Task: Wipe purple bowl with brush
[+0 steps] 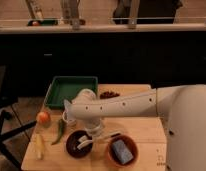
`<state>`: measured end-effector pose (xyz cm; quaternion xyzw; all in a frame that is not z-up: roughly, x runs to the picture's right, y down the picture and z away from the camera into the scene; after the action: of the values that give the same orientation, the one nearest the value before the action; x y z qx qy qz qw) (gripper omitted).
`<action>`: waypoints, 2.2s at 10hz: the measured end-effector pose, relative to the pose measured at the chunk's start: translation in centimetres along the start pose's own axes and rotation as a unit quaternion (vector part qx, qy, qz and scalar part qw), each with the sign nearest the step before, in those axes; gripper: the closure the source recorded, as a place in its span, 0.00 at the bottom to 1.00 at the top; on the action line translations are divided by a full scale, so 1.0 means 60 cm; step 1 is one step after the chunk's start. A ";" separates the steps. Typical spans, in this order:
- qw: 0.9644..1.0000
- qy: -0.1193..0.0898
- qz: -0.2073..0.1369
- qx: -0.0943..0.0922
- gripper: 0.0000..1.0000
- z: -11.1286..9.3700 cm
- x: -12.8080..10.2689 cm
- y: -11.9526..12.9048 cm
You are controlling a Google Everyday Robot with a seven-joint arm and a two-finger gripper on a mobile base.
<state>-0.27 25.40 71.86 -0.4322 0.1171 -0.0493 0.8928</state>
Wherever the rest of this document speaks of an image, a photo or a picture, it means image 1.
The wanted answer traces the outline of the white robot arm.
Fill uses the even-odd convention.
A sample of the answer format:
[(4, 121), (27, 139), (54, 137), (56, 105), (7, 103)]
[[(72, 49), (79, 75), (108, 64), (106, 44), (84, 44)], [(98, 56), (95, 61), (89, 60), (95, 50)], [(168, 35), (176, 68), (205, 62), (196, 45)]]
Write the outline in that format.
[(64, 101), (70, 119), (84, 122), (87, 133), (102, 132), (104, 117), (166, 116), (166, 171), (206, 171), (206, 85), (150, 89), (98, 99), (90, 89)]

